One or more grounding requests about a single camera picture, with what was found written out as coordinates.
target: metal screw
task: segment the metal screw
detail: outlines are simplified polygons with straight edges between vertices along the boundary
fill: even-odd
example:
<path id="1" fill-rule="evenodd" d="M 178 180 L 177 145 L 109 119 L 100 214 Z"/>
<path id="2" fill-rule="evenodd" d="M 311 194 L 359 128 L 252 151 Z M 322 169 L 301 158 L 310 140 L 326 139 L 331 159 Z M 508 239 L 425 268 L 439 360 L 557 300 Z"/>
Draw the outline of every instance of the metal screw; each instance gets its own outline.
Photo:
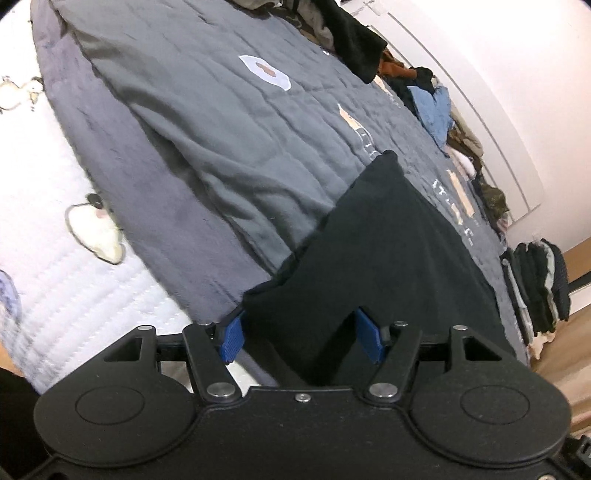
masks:
<path id="1" fill-rule="evenodd" d="M 308 403 L 312 400 L 312 395 L 309 393 L 297 393 L 295 394 L 295 400 L 302 403 Z"/>
<path id="2" fill-rule="evenodd" d="M 207 388 L 207 393 L 216 398 L 228 398 L 234 395 L 236 387 L 227 382 L 212 383 Z"/>
<path id="3" fill-rule="evenodd" d="M 391 383 L 374 383 L 369 387 L 369 393 L 376 398 L 392 398 L 398 393 L 398 387 Z"/>

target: clothing pile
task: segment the clothing pile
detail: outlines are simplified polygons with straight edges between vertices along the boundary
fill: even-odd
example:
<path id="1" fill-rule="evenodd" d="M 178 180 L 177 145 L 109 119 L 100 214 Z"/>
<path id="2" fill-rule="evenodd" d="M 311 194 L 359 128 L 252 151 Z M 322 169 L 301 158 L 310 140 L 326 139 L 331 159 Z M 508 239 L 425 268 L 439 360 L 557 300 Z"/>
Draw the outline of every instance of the clothing pile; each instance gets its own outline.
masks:
<path id="1" fill-rule="evenodd" d="M 509 207 L 502 190 L 482 173 L 484 150 L 452 102 L 447 88 L 425 67 L 407 69 L 386 48 L 378 74 L 416 116 L 462 175 L 472 181 L 480 208 L 497 233 L 506 233 Z"/>
<path id="2" fill-rule="evenodd" d="M 556 324 L 569 319 L 566 262 L 546 239 L 507 249 L 501 263 L 511 303 L 531 356 L 540 359 L 544 343 L 554 340 Z"/>

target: gray blanket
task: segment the gray blanket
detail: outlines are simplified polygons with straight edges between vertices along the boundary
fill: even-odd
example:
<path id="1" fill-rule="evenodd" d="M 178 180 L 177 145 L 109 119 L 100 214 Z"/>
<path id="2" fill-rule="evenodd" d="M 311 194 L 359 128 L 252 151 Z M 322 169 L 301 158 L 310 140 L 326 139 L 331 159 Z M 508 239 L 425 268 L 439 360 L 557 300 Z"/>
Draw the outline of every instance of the gray blanket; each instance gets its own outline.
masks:
<path id="1" fill-rule="evenodd" d="M 268 273 L 174 146 L 96 75 L 48 0 L 32 2 L 31 18 L 47 96 L 135 252 L 194 321 L 220 320 Z"/>

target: black garment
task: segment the black garment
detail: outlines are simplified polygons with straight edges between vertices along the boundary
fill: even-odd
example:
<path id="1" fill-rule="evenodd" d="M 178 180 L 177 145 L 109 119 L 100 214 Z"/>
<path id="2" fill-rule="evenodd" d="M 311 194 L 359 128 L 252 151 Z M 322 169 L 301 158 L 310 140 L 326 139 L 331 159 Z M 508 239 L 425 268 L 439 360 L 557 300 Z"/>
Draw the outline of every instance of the black garment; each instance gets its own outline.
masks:
<path id="1" fill-rule="evenodd" d="M 503 268 L 503 278 L 505 279 L 505 284 L 507 285 L 507 292 L 509 293 L 509 298 L 511 299 L 511 306 L 513 307 L 513 312 L 515 313 L 515 318 L 517 319 L 517 325 L 519 326 L 521 337 L 523 338 L 524 343 L 528 344 L 527 329 L 525 328 L 523 320 L 521 319 L 519 303 L 517 303 L 517 296 L 515 296 L 515 290 L 513 289 L 513 284 L 511 283 L 511 278 L 508 272 L 510 267 L 505 264 L 501 264 L 501 267 Z"/>
<path id="2" fill-rule="evenodd" d="M 318 7 L 326 27 L 333 34 L 335 52 L 344 64 L 365 83 L 374 81 L 379 61 L 387 42 L 377 33 L 359 23 L 335 0 L 312 0 Z"/>
<path id="3" fill-rule="evenodd" d="M 545 238 L 542 241 L 552 249 L 554 254 L 554 283 L 552 295 L 558 310 L 560 320 L 568 320 L 570 314 L 569 273 L 566 270 L 564 255 L 556 245 L 551 244 Z"/>
<path id="4" fill-rule="evenodd" d="M 509 261 L 511 271 L 513 272 L 513 277 L 515 278 L 515 283 L 517 283 L 519 294 L 521 295 L 521 298 L 524 301 L 525 305 L 527 305 L 530 302 L 530 298 L 527 296 L 527 290 L 525 289 L 525 285 L 523 285 L 523 277 L 521 276 L 521 266 L 515 258 L 513 250 L 511 248 L 505 250 L 505 252 L 501 255 L 501 259 L 506 259 Z"/>
<path id="5" fill-rule="evenodd" d="M 390 86 L 390 88 L 398 95 L 406 108 L 408 108 L 411 113 L 418 118 L 417 109 L 414 106 L 413 94 L 410 93 L 408 87 L 413 85 L 417 86 L 426 92 L 429 92 L 431 95 L 435 93 L 435 87 L 433 86 L 433 82 L 431 81 L 433 78 L 433 72 L 426 67 L 417 67 L 414 70 L 417 71 L 417 78 L 413 79 L 406 79 L 401 77 L 383 77 L 384 81 Z"/>
<path id="6" fill-rule="evenodd" d="M 405 320 L 447 334 L 460 323 L 512 351 L 493 289 L 392 151 L 359 176 L 299 260 L 246 292 L 243 306 L 248 326 L 315 385 L 330 384 L 351 349 L 359 306 L 380 326 Z"/>
<path id="7" fill-rule="evenodd" d="M 519 244 L 515 249 L 515 259 L 518 260 L 521 267 L 521 275 L 529 299 L 529 302 L 526 303 L 526 305 L 530 312 L 531 323 L 534 326 L 534 333 L 553 332 L 552 317 L 551 315 L 548 317 L 550 312 L 548 309 L 545 287 L 538 279 L 538 270 L 532 254 L 533 249 L 535 249 L 535 245 L 533 244 L 530 244 L 527 249 L 525 244 Z"/>
<path id="8" fill-rule="evenodd" d="M 414 84 L 431 95 L 435 94 L 433 72 L 426 67 L 417 67 L 414 70 L 417 71 L 417 78 L 414 80 Z"/>
<path id="9" fill-rule="evenodd" d="M 39 395 L 21 377 L 0 368 L 0 467 L 20 478 L 48 458 L 33 423 Z"/>
<path id="10" fill-rule="evenodd" d="M 546 250 L 544 247 L 540 247 L 536 244 L 529 244 L 527 248 L 528 253 L 534 260 L 535 264 L 535 275 L 538 284 L 538 290 L 540 296 L 544 299 L 543 308 L 544 316 L 548 319 L 549 329 L 546 332 L 553 332 L 556 329 L 556 323 L 554 316 L 550 310 L 550 304 L 548 303 L 548 290 L 546 289 L 546 278 L 548 277 L 548 257 L 546 256 Z"/>

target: brown garment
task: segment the brown garment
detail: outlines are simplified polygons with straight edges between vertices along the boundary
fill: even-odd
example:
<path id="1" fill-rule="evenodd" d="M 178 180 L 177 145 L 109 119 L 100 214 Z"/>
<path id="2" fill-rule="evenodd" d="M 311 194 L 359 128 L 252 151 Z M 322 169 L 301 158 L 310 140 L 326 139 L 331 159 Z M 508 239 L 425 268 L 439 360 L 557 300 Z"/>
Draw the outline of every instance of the brown garment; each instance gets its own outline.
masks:
<path id="1" fill-rule="evenodd" d="M 384 49 L 382 58 L 379 61 L 378 75 L 387 77 L 401 77 L 406 79 L 414 80 L 417 78 L 417 71 L 414 69 L 407 69 L 404 67 L 404 63 L 396 59 L 388 50 Z"/>
<path id="2" fill-rule="evenodd" d="M 482 144 L 474 132 L 470 130 L 453 102 L 450 115 L 453 120 L 453 128 L 447 133 L 447 145 L 470 158 L 476 172 L 480 173 L 482 170 L 482 156 L 484 155 Z"/>

